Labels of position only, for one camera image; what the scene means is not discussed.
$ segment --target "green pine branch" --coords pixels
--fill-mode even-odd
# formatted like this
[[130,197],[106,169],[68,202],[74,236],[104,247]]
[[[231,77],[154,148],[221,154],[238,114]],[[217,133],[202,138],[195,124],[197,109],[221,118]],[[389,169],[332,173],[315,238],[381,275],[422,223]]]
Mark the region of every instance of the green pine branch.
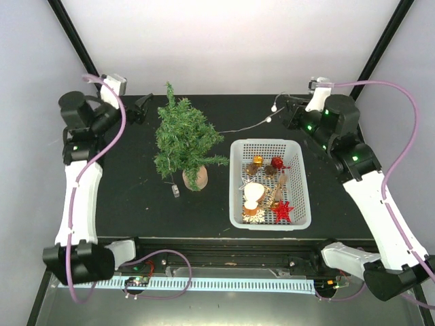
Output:
[[184,170],[190,187],[199,190],[196,176],[202,165],[228,164],[228,158],[223,156],[206,157],[224,137],[187,98],[177,102],[170,83],[167,83],[167,98],[168,105],[158,108],[162,122],[156,131],[160,150],[154,160],[157,172],[166,178],[177,170]]

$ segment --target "tree base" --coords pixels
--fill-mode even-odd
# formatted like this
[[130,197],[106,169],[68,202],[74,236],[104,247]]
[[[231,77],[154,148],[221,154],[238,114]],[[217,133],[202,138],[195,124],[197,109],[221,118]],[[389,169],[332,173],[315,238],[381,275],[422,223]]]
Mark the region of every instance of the tree base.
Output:
[[[202,166],[199,168],[199,172],[198,172],[197,176],[198,177],[196,178],[196,185],[198,186],[199,190],[202,190],[209,182],[209,176],[207,174],[207,169],[205,168],[205,166]],[[188,178],[187,178],[184,171],[183,171],[183,181],[184,181],[184,184],[186,185],[186,187],[189,190],[192,190],[192,188],[190,187],[190,183],[188,181]]]

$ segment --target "gray wall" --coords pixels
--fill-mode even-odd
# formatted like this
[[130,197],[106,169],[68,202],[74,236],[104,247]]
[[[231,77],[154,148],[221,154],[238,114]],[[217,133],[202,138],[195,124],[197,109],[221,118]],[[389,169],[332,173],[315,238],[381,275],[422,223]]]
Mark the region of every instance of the gray wall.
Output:
[[[417,99],[421,111],[414,148],[391,176],[389,188],[406,222],[423,246],[435,254],[435,1],[414,2],[372,79],[396,82]],[[413,110],[398,91],[367,86],[358,107],[362,129],[384,168],[402,151],[412,130]],[[435,304],[435,287],[426,293]]]
[[399,0],[63,0],[128,94],[300,94],[355,80]]
[[25,325],[63,210],[57,100],[93,89],[47,1],[2,1],[0,21],[0,325]]

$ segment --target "white plastic basket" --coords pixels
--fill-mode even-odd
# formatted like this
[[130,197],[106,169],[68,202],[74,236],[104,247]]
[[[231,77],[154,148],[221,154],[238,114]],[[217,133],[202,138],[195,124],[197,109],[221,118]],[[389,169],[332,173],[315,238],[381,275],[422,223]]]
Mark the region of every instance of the white plastic basket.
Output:
[[[283,192],[283,200],[289,201],[294,210],[290,212],[290,220],[281,220],[275,224],[275,214],[267,211],[265,222],[260,224],[245,223],[242,220],[243,190],[242,179],[247,178],[245,167],[252,163],[254,156],[262,156],[264,161],[270,161],[279,156],[284,165],[290,166],[285,169],[288,176]],[[259,182],[268,187],[274,187],[278,182],[279,174],[274,179],[264,178],[261,170],[257,174]],[[311,224],[311,210],[308,196],[307,177],[305,175],[302,150],[296,141],[283,139],[241,139],[231,145],[230,152],[230,220],[233,226],[249,230],[268,231],[293,231],[303,230]]]

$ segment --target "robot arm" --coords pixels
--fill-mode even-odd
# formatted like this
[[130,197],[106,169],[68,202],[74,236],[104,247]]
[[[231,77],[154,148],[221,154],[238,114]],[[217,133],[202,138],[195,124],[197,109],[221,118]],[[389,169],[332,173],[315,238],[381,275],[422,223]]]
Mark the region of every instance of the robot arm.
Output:
[[333,242],[321,250],[321,255],[328,267],[364,280],[377,298],[386,301],[428,278],[404,242],[386,202],[413,251],[432,270],[435,269],[435,257],[429,256],[414,237],[388,190],[387,200],[383,200],[384,175],[372,149],[357,134],[360,112],[353,99],[345,95],[319,98],[321,96],[314,96],[317,103],[310,101],[310,104],[308,100],[288,101],[289,116],[284,124],[310,136],[309,149],[336,173],[360,209],[379,249],[379,254],[367,253]]
[[[105,76],[104,82],[117,95],[125,93],[126,80],[120,76]],[[133,110],[127,111],[130,123],[142,123],[146,114],[144,107],[152,94],[139,99]],[[100,103],[92,110],[87,101]],[[98,244],[95,230],[97,192],[103,174],[103,162],[93,163],[83,174],[75,192],[73,203],[73,229],[68,227],[71,192],[76,178],[83,167],[104,147],[104,134],[120,120],[119,104],[113,94],[103,86],[100,98],[84,96],[81,92],[69,92],[59,99],[61,115],[67,125],[64,136],[63,161],[67,177],[67,191],[63,218],[55,246],[45,248],[43,261],[64,285],[67,284],[65,271],[65,249],[68,235],[71,237],[71,274],[73,283],[87,283],[107,280],[124,262],[136,256],[134,240],[115,241],[103,247]]]

